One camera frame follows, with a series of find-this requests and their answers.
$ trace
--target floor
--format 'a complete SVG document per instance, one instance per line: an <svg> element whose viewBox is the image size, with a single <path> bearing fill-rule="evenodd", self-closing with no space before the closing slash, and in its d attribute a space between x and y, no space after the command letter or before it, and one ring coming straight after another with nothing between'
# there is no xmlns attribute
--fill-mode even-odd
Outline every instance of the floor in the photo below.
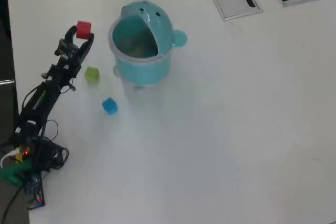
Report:
<svg viewBox="0 0 336 224"><path fill-rule="evenodd" d="M2 22L0 22L0 80L14 78L12 43L6 36ZM11 135L14 124L15 90L10 86L0 87L0 142L5 141ZM0 179L0 216L14 195L16 187ZM28 212L26 199L23 192L14 201L9 210L6 223L28 224Z"/></svg>

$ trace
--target blue cube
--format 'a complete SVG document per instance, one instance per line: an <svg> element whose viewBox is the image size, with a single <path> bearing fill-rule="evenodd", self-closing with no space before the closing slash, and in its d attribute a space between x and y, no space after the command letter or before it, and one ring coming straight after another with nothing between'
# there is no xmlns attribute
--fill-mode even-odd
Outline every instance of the blue cube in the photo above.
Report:
<svg viewBox="0 0 336 224"><path fill-rule="evenodd" d="M101 105L103 106L104 110L109 115L112 115L112 114L116 113L117 110L118 110L118 106L117 106L116 102L110 97L107 98L107 100L104 101Z"/></svg>

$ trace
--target table surface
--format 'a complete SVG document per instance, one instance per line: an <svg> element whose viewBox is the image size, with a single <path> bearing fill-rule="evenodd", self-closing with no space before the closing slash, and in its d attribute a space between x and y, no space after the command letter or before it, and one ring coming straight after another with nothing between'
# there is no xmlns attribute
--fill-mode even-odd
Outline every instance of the table surface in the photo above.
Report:
<svg viewBox="0 0 336 224"><path fill-rule="evenodd" d="M151 0L188 43L142 92L113 75L107 42L131 1L9 0L19 103L77 20L96 35L83 69L101 74L91 87L81 71L50 114L70 156L45 178L46 207L30 223L334 221L335 1L258 0L263 13L223 22L213 0Z"/></svg>

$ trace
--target teal pot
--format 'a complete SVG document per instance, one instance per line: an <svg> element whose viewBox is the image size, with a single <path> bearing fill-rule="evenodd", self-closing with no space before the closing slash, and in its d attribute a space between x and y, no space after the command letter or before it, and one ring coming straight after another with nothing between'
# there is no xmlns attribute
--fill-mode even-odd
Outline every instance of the teal pot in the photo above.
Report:
<svg viewBox="0 0 336 224"><path fill-rule="evenodd" d="M108 41L116 58L114 73L135 86L148 87L169 74L171 49L185 45L187 37L173 29L162 8L139 1L122 8Z"/></svg>

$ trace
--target green cube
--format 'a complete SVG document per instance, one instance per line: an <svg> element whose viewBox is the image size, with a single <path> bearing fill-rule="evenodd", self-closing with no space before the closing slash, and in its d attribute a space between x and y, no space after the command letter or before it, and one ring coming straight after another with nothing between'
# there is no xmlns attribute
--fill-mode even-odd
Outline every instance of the green cube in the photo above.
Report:
<svg viewBox="0 0 336 224"><path fill-rule="evenodd" d="M88 67L85 71L85 79L88 83L97 83L100 79L98 68Z"/></svg>

